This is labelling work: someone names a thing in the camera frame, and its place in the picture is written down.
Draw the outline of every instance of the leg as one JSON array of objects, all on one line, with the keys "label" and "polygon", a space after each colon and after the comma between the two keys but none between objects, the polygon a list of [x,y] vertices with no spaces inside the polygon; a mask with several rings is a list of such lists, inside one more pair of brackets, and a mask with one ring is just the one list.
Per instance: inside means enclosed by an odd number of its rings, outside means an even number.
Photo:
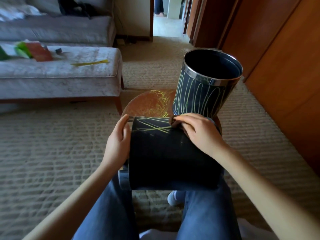
[{"label": "leg", "polygon": [[113,97],[115,106],[117,107],[118,113],[121,116],[122,115],[122,105],[121,105],[121,100],[120,96],[119,97]]},{"label": "leg", "polygon": [[231,192],[223,178],[212,191],[177,191],[176,199],[185,199],[180,239],[241,239]]},{"label": "leg", "polygon": [[121,83],[120,83],[120,85],[121,85],[121,89],[123,90],[123,89],[125,88],[125,85],[124,85],[124,83],[123,83],[123,76],[121,76]]},{"label": "leg", "polygon": [[154,0],[154,14],[160,14],[163,12],[162,0]]},{"label": "leg", "polygon": [[72,240],[138,240],[131,191],[122,191],[115,175]]}]

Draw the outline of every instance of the upholstered bench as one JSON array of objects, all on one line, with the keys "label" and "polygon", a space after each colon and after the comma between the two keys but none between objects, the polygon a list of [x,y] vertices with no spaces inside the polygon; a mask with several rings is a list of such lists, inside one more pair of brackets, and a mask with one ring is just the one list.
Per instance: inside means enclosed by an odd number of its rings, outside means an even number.
[{"label": "upholstered bench", "polygon": [[[13,46],[1,44],[9,54]],[[61,55],[55,50],[61,48]],[[53,61],[12,57],[0,61],[0,100],[114,97],[122,113],[122,57],[117,48],[49,46]],[[107,63],[74,66],[107,59]]]}]

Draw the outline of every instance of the person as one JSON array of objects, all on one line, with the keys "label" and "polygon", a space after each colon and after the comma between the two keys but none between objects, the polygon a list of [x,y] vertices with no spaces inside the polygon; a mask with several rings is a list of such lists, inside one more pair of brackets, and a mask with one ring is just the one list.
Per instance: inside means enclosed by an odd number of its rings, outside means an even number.
[{"label": "person", "polygon": [[[97,170],[24,240],[139,239],[132,193],[120,189],[116,175],[130,151],[128,119],[125,115],[116,124]],[[279,239],[319,239],[319,220],[259,174],[209,119],[194,113],[175,119],[198,149],[230,173]],[[176,239],[241,239],[230,189],[222,177],[216,190],[176,191],[169,201],[185,204]]]},{"label": "person", "polygon": [[163,1],[162,0],[154,0],[154,14],[156,17],[164,17],[164,9],[163,9]]}]

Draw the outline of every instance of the round wooden stool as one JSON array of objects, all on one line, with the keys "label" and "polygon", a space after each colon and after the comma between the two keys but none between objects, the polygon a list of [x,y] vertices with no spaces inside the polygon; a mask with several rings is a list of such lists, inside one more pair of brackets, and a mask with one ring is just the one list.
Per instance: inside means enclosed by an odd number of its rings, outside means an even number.
[{"label": "round wooden stool", "polygon": [[[172,104],[174,102],[175,90],[162,89],[144,92],[125,107],[122,115],[145,116],[145,117],[171,117],[173,116]],[[221,123],[218,117],[214,122],[222,133]]]}]

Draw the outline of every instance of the brown rag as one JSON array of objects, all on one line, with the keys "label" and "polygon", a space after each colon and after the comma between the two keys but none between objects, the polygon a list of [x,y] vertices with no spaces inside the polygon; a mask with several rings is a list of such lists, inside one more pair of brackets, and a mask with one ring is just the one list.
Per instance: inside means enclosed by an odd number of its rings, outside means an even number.
[{"label": "brown rag", "polygon": [[182,126],[182,122],[181,121],[178,121],[178,120],[175,120],[174,117],[177,117],[178,115],[173,115],[169,118],[169,125],[172,127],[172,128],[180,128],[183,130],[183,132],[186,134],[187,137],[189,137],[187,131],[185,130],[185,128],[183,128]]}]

